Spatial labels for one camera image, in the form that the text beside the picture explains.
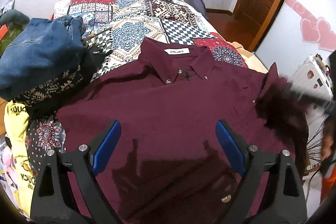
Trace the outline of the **folded blue denim jeans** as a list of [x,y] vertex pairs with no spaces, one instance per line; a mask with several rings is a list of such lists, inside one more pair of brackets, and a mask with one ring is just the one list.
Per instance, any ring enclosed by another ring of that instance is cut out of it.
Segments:
[[31,19],[1,56],[1,98],[10,101],[78,67],[84,32],[81,16]]

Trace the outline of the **yellow printed garment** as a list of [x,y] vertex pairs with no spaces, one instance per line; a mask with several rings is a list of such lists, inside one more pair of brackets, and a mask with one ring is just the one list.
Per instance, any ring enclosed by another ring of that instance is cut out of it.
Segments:
[[21,210],[30,215],[36,179],[30,167],[26,149],[29,114],[26,112],[25,105],[8,102],[5,106],[4,124],[11,143],[15,174],[17,175],[18,205]]

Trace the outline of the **dark grey backpack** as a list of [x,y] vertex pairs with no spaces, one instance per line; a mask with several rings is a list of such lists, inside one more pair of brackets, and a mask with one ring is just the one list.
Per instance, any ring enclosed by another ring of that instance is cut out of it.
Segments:
[[204,0],[185,0],[185,2],[192,6],[197,12],[201,13],[206,20],[209,19]]

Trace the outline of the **pink heart wall decoration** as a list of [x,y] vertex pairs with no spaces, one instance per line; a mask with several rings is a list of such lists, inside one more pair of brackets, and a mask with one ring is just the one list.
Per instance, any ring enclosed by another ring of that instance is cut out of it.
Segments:
[[335,32],[323,18],[316,18],[308,9],[296,0],[285,0],[300,17],[300,30],[303,42],[317,44],[319,50],[335,51]]

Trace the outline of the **black patterned folded garment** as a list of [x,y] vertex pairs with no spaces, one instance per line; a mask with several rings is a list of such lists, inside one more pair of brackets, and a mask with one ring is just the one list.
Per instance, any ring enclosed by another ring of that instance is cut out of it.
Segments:
[[103,49],[93,46],[84,51],[77,68],[67,70],[58,77],[22,93],[13,102],[23,104],[29,115],[34,117],[52,113],[91,82],[93,75],[111,53],[112,51],[104,52]]

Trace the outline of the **orange box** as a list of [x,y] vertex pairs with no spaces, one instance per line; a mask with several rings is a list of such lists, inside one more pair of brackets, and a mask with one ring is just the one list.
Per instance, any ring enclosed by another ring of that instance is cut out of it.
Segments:
[[3,39],[3,37],[7,34],[8,32],[8,28],[7,26],[4,24],[3,26],[1,26],[0,28],[0,40]]

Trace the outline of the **colourful patchwork bedspread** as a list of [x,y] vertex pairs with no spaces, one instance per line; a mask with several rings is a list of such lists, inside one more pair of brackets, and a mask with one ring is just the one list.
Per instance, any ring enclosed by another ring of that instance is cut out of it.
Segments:
[[[93,46],[112,51],[91,81],[135,61],[144,38],[166,44],[205,46],[215,60],[245,67],[244,57],[184,0],[61,0],[54,18],[81,16],[85,50]],[[56,111],[34,117],[27,129],[26,149],[34,172],[39,170],[49,149],[64,152],[66,133],[56,119]]]

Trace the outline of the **green fabric pile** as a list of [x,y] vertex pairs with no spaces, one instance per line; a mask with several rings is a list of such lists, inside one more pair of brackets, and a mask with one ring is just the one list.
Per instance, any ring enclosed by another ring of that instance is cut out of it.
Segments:
[[0,53],[3,55],[7,46],[23,31],[21,25],[15,24],[12,28],[8,28],[7,34],[0,40]]

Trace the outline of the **dark teal plush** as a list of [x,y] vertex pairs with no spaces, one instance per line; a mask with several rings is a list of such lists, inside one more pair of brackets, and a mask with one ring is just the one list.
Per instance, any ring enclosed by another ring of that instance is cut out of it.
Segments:
[[23,14],[20,11],[17,11],[16,9],[8,10],[4,14],[1,15],[1,22],[0,25],[7,25],[8,27],[12,26],[13,24],[18,25],[27,25],[30,22],[30,19],[28,16]]

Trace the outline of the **maroon button-down shirt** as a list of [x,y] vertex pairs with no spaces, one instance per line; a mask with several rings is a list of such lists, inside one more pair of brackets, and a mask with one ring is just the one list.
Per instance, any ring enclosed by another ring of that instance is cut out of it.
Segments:
[[281,96],[286,80],[217,61],[207,47],[145,38],[136,61],[95,79],[57,111],[66,149],[108,127],[121,137],[98,182],[124,223],[216,223],[239,177],[218,142],[223,119],[265,152],[306,163],[304,113]]

